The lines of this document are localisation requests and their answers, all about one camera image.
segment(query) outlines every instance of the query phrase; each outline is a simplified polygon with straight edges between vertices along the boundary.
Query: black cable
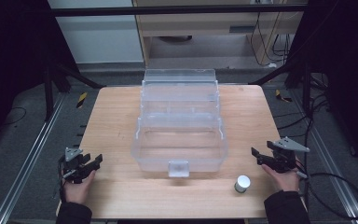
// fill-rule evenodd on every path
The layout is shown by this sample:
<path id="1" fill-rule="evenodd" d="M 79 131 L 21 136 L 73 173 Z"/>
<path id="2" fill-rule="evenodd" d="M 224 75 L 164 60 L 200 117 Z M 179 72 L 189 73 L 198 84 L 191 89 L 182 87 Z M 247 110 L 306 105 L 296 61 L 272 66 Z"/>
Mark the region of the black cable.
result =
<path id="1" fill-rule="evenodd" d="M 320 108 L 322 108 L 322 106 L 326 105 L 327 101 L 326 100 L 323 100 L 321 102 L 319 102 L 317 105 L 315 104 L 316 101 L 323 97 L 324 96 L 324 93 L 323 94 L 320 94 L 318 95 L 317 97 L 315 97 L 313 100 L 312 100 L 312 103 L 311 103 L 311 113 L 310 113 L 310 121 L 308 123 L 308 126 L 307 126 L 307 130 L 305 132 L 305 139 L 304 139 L 304 147 L 306 147 L 308 145 L 308 137 L 309 137 L 309 133 L 310 133 L 310 130 L 311 130 L 311 127 L 313 125 L 313 114 L 315 113 L 315 111 L 319 110 Z M 356 188 L 356 186 L 354 184 L 352 184 L 349 180 L 339 176 L 339 175 L 334 175 L 334 174 L 329 174 L 329 173 L 315 173 L 315 174 L 310 174 L 308 175 L 308 165 L 307 165 L 307 162 L 308 162 L 308 159 L 307 159 L 307 153 L 304 153 L 304 163 L 302 165 L 302 167 L 304 168 L 304 174 L 308 177 L 308 178 L 305 178 L 305 187 L 304 187 L 304 201 L 305 201 L 305 205 L 306 207 L 309 209 L 309 192 L 312 194 L 312 196 L 321 204 L 323 205 L 327 210 L 329 210 L 330 212 L 332 212 L 333 214 L 337 215 L 338 217 L 342 217 L 342 218 L 345 218 L 347 220 L 358 220 L 358 217 L 350 217 L 348 216 L 347 214 L 342 214 L 342 213 L 339 213 L 338 211 L 334 210 L 332 207 L 330 207 L 327 203 L 325 203 L 314 191 L 314 189 L 312 188 L 312 185 L 310 183 L 310 177 L 315 177 L 315 176 L 332 176 L 332 177 L 335 177 L 335 178 L 338 178 L 344 182 L 346 182 L 352 189 L 354 189 L 356 191 L 356 193 L 358 194 L 358 188 Z"/>
<path id="2" fill-rule="evenodd" d="M 57 165 L 57 173 L 58 173 L 58 181 L 56 186 L 54 187 L 53 190 L 53 196 L 52 198 L 55 199 L 56 195 L 57 195 L 57 191 L 61 190 L 63 187 L 63 183 L 62 183 L 62 168 L 61 168 L 61 164 L 64 160 L 64 157 L 60 157 L 60 159 L 58 160 L 58 165 Z"/>
<path id="3" fill-rule="evenodd" d="M 315 83 L 316 86 L 318 86 L 321 90 L 326 91 L 327 90 L 327 86 L 318 78 L 314 77 L 314 76 L 310 76 L 310 79 Z"/>
<path id="4" fill-rule="evenodd" d="M 281 36 L 276 35 L 274 43 L 272 44 L 272 53 L 274 55 L 276 55 L 276 56 L 282 57 L 283 64 L 285 64 L 285 61 L 286 61 L 287 56 L 289 55 L 289 51 L 290 51 L 290 35 L 286 35 L 286 39 L 284 41 L 285 43 L 284 43 L 284 48 L 283 49 L 275 49 L 276 43 L 278 42 L 278 38 L 281 41 Z"/>
<path id="5" fill-rule="evenodd" d="M 333 174 L 329 174 L 329 173 L 315 173 L 315 174 L 311 174 L 310 177 L 315 177 L 315 176 L 330 176 L 330 177 L 334 177 L 337 179 L 340 179 L 344 182 L 346 182 L 352 189 L 354 189 L 356 191 L 356 193 L 358 194 L 358 188 L 352 184 L 352 182 L 350 182 L 349 180 L 339 176 L 339 175 L 333 175 Z M 311 184 L 309 183 L 309 190 L 310 193 L 312 194 L 312 196 L 319 202 L 321 203 L 327 210 L 329 210 L 330 212 L 334 213 L 335 215 L 345 218 L 347 220 L 358 220 L 358 217 L 350 217 L 347 214 L 342 214 L 336 210 L 334 210 L 332 207 L 328 206 L 327 203 L 325 203 L 313 190 Z"/>
<path id="6" fill-rule="evenodd" d="M 281 138 L 288 137 L 288 138 L 294 138 L 294 137 L 302 137 L 305 133 L 297 134 L 297 135 L 280 135 Z"/>
<path id="7" fill-rule="evenodd" d="M 296 159 L 296 162 L 297 162 L 298 164 L 300 164 L 302 168 L 305 167 L 304 164 L 303 164 L 300 160 Z"/>
<path id="8" fill-rule="evenodd" d="M 323 73 L 321 73 L 321 79 L 322 79 L 322 83 L 324 84 L 324 74 Z"/>
<path id="9" fill-rule="evenodd" d="M 256 22 L 255 22 L 255 28 L 254 28 L 254 30 L 253 30 L 253 32 L 252 32 L 252 35 L 251 35 L 251 46 L 252 46 L 252 50 L 253 50 L 254 54 L 256 55 L 255 49 L 254 49 L 254 47 L 253 47 L 253 37 L 254 37 L 254 33 L 255 33 L 256 29 L 258 28 L 258 33 L 260 34 L 261 43 L 263 44 L 263 50 L 264 50 L 264 53 L 266 54 L 267 58 L 268 58 L 270 61 L 272 61 L 273 63 L 280 62 L 281 60 L 275 60 L 275 59 L 271 59 L 271 58 L 269 57 L 269 54 L 267 53 L 266 44 L 264 43 L 264 39 L 263 39 L 263 36 L 262 36 L 262 34 L 261 34 L 259 21 L 260 21 L 260 12 L 257 13 L 257 20 L 256 20 Z M 262 64 L 261 62 L 259 62 L 259 61 L 257 60 L 257 57 L 255 57 L 255 60 L 256 60 L 257 63 L 258 63 L 259 65 L 261 65 L 261 66 L 267 65 L 267 64 Z"/>
<path id="10" fill-rule="evenodd" d="M 11 108 L 11 110 L 13 110 L 13 109 L 21 109 L 22 111 L 24 111 L 24 114 L 22 114 L 21 118 L 16 119 L 16 120 L 11 121 L 11 122 L 4 123 L 4 125 L 9 125 L 9 124 L 17 123 L 17 122 L 19 122 L 20 120 L 22 120 L 22 119 L 25 117 L 25 115 L 27 115 L 27 110 L 26 110 L 24 107 L 17 106 L 17 107 Z"/>
<path id="11" fill-rule="evenodd" d="M 296 168 L 299 172 L 303 173 L 303 174 L 306 174 L 307 172 L 305 171 L 304 167 L 301 167 L 299 165 L 296 164 Z"/>
<path id="12" fill-rule="evenodd" d="M 301 60 L 299 60 L 297 54 L 300 53 L 305 47 L 308 46 L 309 42 L 312 41 L 312 39 L 318 34 L 318 32 L 321 30 L 322 26 L 326 23 L 326 21 L 330 18 L 330 16 L 333 14 L 334 10 L 336 9 L 337 5 L 338 5 L 339 0 L 336 0 L 335 4 L 332 6 L 331 10 L 327 13 L 327 15 L 323 18 L 323 20 L 317 25 L 317 27 L 313 30 L 313 32 L 308 35 L 307 39 L 302 43 L 301 46 L 299 46 L 299 48 L 297 48 L 296 50 L 291 51 L 292 53 L 290 54 L 290 57 L 288 56 L 287 58 L 287 62 L 290 63 L 286 63 L 285 66 L 279 67 L 276 70 L 272 71 L 270 74 L 261 77 L 260 79 L 250 82 L 250 85 L 263 85 L 264 83 L 266 83 L 267 81 L 275 78 L 276 76 L 290 71 L 293 67 L 296 66 L 297 63 L 299 63 Z"/>
<path id="13" fill-rule="evenodd" d="M 277 128 L 277 129 L 280 130 L 280 129 L 285 129 L 285 128 L 292 127 L 292 126 L 294 126 L 295 124 L 298 124 L 301 120 L 306 119 L 307 117 L 308 117 L 308 116 L 304 116 L 304 117 L 302 117 L 301 119 L 298 119 L 298 120 L 296 120 L 296 121 L 293 122 L 293 123 L 287 124 L 287 125 L 285 125 L 285 126 L 282 126 L 282 127 Z"/>
<path id="14" fill-rule="evenodd" d="M 290 115 L 296 115 L 296 114 L 303 114 L 303 113 L 302 112 L 296 112 L 296 113 L 289 113 L 289 114 L 283 114 L 283 115 L 276 115 L 276 116 L 273 116 L 273 118 L 281 118 L 281 117 L 290 116 Z"/>

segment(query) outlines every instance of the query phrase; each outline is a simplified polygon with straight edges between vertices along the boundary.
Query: gray floor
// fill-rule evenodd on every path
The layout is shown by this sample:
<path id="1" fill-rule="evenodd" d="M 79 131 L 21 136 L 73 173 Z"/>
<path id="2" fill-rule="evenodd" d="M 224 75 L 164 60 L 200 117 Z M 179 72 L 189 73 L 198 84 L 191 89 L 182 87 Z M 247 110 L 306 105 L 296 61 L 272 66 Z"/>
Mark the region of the gray floor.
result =
<path id="1" fill-rule="evenodd" d="M 180 38 L 155 38 L 151 51 L 149 68 L 214 68 L 220 83 L 247 83 L 254 81 L 273 68 L 260 66 L 253 57 L 252 49 L 242 35 L 234 36 L 193 36 L 190 41 Z M 144 71 L 85 73 L 84 75 L 105 85 L 139 85 Z M 283 97 L 297 99 L 301 88 L 286 90 L 282 85 L 284 76 L 271 80 L 263 87 L 268 105 L 277 127 L 285 126 L 301 118 L 298 102 L 278 100 L 275 91 Z M 57 121 L 48 133 L 48 138 L 36 155 L 19 198 L 9 216 L 10 221 L 19 223 L 51 223 L 55 218 L 58 199 L 52 198 L 57 183 L 57 160 L 65 147 L 76 146 L 81 141 L 98 94 L 83 83 L 71 79 L 73 88 L 69 93 L 56 94 L 63 99 Z M 79 95 L 86 91 L 88 97 L 82 108 L 76 108 Z M 320 91 L 312 91 L 317 96 Z M 7 117 L 7 124 L 0 132 L 0 205 L 3 203 L 22 165 L 27 160 L 40 130 L 44 125 L 45 107 L 43 86 L 21 93 L 13 103 L 15 108 Z M 351 156 L 349 144 L 339 129 L 329 106 L 322 107 L 314 114 L 314 126 L 310 133 L 308 155 L 309 172 L 328 172 L 337 168 L 339 173 L 358 187 L 358 158 Z M 290 128 L 281 129 L 281 136 L 303 134 L 306 121 Z M 292 137 L 304 144 L 304 136 Z M 317 194 L 330 206 L 345 213 L 343 199 L 337 192 L 341 189 L 330 178 L 315 177 L 311 184 Z M 310 219 L 312 223 L 358 223 L 344 220 L 328 212 L 314 197 L 310 196 Z M 251 223 L 267 223 L 265 219 L 254 219 Z"/>

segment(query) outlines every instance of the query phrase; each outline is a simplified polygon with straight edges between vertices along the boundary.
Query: wooden tabletop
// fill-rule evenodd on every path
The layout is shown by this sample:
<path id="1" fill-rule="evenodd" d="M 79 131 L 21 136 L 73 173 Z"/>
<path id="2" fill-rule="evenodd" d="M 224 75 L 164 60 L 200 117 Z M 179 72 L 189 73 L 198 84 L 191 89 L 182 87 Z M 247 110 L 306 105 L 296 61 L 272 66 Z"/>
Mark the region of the wooden tabletop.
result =
<path id="1" fill-rule="evenodd" d="M 251 147 L 271 155 L 266 142 L 280 137 L 262 89 L 219 86 L 228 156 L 219 172 L 190 173 L 189 178 L 143 172 L 131 156 L 140 90 L 101 89 L 89 118 L 80 148 L 92 159 L 103 154 L 87 201 L 93 218 L 265 217 L 264 200 L 274 188 L 256 164 Z M 243 194 L 234 189 L 240 175 L 251 180 Z"/>

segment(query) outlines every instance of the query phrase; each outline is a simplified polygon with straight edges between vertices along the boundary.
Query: transparent plastic bin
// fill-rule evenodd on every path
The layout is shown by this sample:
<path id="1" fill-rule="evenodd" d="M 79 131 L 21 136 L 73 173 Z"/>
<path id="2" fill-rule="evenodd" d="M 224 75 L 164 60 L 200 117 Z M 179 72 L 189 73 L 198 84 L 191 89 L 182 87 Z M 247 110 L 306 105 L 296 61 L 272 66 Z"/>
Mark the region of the transparent plastic bin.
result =
<path id="1" fill-rule="evenodd" d="M 131 155 L 141 170 L 216 172 L 227 156 L 214 70 L 146 70 Z"/>

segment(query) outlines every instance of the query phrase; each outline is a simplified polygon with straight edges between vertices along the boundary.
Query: black metal pole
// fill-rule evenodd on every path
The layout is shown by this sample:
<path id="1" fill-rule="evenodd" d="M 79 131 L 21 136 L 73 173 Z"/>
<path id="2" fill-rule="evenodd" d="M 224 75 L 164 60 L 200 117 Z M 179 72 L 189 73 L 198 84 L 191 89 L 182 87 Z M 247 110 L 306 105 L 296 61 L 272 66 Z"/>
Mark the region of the black metal pole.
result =
<path id="1" fill-rule="evenodd" d="M 240 12 L 293 12 L 305 11 L 307 4 L 269 4 L 269 5 L 215 5 L 215 6 L 168 6 L 168 7 L 94 7 L 94 8 L 54 8 L 52 10 L 33 10 L 28 14 L 54 17 L 75 16 L 123 16 L 156 14 L 192 13 L 240 13 Z"/>
<path id="2" fill-rule="evenodd" d="M 312 116 L 310 108 L 310 65 L 304 62 L 303 75 L 303 108 L 307 116 Z"/>
<path id="3" fill-rule="evenodd" d="M 64 72 L 66 75 L 76 78 L 77 80 L 85 83 L 86 85 L 92 87 L 93 89 L 101 89 L 103 87 L 106 87 L 105 85 L 100 85 L 96 82 L 93 82 L 89 80 L 88 78 L 85 78 L 78 74 L 77 72 L 72 71 L 71 69 L 65 67 L 62 64 L 56 64 L 56 68 Z"/>
<path id="4" fill-rule="evenodd" d="M 51 86 L 51 76 L 49 67 L 46 66 L 46 70 L 43 72 L 43 81 L 45 82 L 45 100 L 46 100 L 46 117 L 45 121 L 48 121 L 53 113 L 53 89 Z"/>

